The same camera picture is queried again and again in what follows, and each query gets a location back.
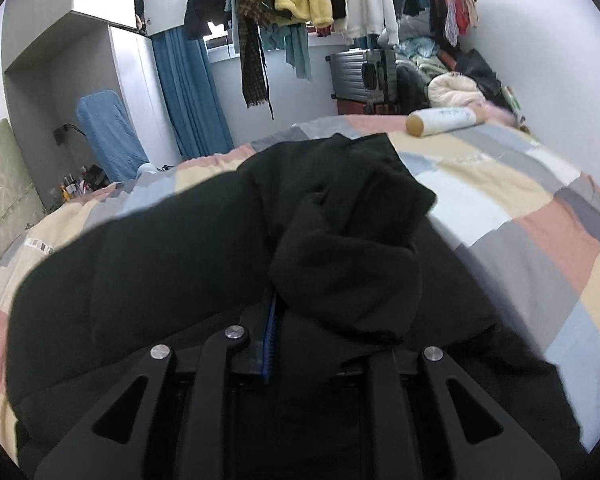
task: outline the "plaid bedding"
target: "plaid bedding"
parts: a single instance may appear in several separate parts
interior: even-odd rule
[[[112,184],[66,204],[14,243],[0,262],[0,442],[12,458],[4,352],[11,301],[26,274],[88,229],[233,171],[272,144],[335,132],[388,132],[405,166],[438,196],[433,225],[504,321],[557,365],[582,443],[593,448],[600,438],[600,188],[538,142],[496,124],[418,139],[405,133],[401,116],[341,116]]]

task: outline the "blue curtain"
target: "blue curtain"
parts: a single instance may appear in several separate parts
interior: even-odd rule
[[[155,64],[180,153],[185,160],[227,153],[234,142],[218,101],[203,40],[186,40],[184,27],[151,37]]]

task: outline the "triangular cutout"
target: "triangular cutout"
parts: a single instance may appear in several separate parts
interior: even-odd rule
[[[93,425],[93,433],[119,444],[129,442],[148,382],[149,379],[141,376],[131,383],[125,393]]]
[[[446,387],[451,394],[456,413],[469,444],[479,444],[502,433],[502,427],[456,379],[449,379]]]

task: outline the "silver suitcase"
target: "silver suitcase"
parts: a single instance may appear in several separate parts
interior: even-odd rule
[[[392,104],[398,99],[395,53],[381,48],[354,49],[327,56],[333,98],[366,104]]]

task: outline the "white tag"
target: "white tag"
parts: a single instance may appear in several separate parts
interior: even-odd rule
[[[54,252],[52,246],[45,244],[42,240],[38,240],[37,238],[26,238],[26,240],[24,240],[24,245],[37,249],[45,254],[52,254]]]

